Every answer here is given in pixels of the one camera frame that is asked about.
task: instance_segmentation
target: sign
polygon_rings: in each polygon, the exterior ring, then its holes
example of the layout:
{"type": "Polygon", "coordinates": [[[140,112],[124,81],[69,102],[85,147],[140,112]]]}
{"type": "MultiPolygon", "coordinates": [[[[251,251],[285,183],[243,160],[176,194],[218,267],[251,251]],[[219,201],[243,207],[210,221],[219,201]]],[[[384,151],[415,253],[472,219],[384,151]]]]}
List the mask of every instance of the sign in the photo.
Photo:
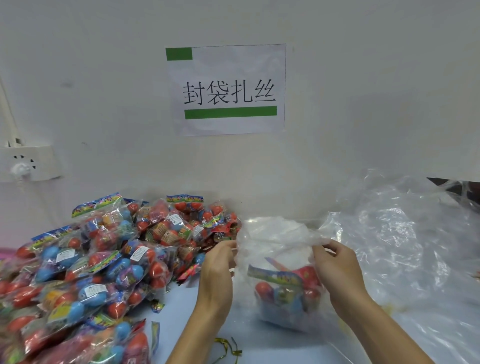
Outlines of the sign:
{"type": "Polygon", "coordinates": [[[284,130],[286,44],[167,48],[178,135],[284,130]]]}

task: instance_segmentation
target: left hand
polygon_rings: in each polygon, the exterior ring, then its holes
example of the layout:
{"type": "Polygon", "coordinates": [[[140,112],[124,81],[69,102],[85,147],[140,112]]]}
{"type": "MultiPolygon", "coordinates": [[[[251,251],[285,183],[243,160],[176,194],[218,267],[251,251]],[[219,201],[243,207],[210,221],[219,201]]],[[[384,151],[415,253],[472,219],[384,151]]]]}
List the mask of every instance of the left hand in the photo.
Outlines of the left hand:
{"type": "Polygon", "coordinates": [[[230,268],[235,267],[233,258],[237,253],[236,248],[236,240],[218,243],[205,255],[200,273],[195,311],[210,313],[220,326],[225,322],[232,306],[233,283],[230,268]]]}

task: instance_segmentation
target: white wall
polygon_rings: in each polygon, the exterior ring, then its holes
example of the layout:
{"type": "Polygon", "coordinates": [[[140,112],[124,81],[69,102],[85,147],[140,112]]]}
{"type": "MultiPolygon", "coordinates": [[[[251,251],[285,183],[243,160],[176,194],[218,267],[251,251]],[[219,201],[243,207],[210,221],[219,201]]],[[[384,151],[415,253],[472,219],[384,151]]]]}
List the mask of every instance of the white wall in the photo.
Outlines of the white wall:
{"type": "MultiPolygon", "coordinates": [[[[477,0],[3,0],[0,74],[23,139],[61,158],[39,187],[57,220],[125,189],[304,218],[364,167],[480,180],[479,19],[477,0]],[[283,133],[173,134],[165,47],[272,43],[283,133]]],[[[0,185],[0,245],[50,227],[19,201],[0,185]]]]}

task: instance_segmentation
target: pile of packaged toys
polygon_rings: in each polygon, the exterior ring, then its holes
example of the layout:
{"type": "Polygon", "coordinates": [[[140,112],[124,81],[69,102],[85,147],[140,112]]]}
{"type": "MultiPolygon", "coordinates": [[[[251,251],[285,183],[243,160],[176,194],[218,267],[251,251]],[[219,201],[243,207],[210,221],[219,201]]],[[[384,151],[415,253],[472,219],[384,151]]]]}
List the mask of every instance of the pile of packaged toys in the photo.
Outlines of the pile of packaged toys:
{"type": "Polygon", "coordinates": [[[167,285],[196,274],[240,222],[218,202],[120,194],[79,205],[72,224],[34,237],[0,262],[0,364],[148,364],[158,347],[143,300],[157,312],[167,285]]]}

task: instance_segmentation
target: electrical outlet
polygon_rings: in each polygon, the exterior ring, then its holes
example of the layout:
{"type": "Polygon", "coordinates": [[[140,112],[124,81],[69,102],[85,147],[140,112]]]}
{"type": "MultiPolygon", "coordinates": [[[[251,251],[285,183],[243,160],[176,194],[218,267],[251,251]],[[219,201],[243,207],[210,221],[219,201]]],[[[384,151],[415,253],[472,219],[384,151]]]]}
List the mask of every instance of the electrical outlet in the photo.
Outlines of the electrical outlet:
{"type": "Polygon", "coordinates": [[[10,171],[18,163],[30,167],[31,181],[46,181],[61,176],[60,164],[52,146],[19,146],[0,148],[0,182],[15,182],[10,171]]]}

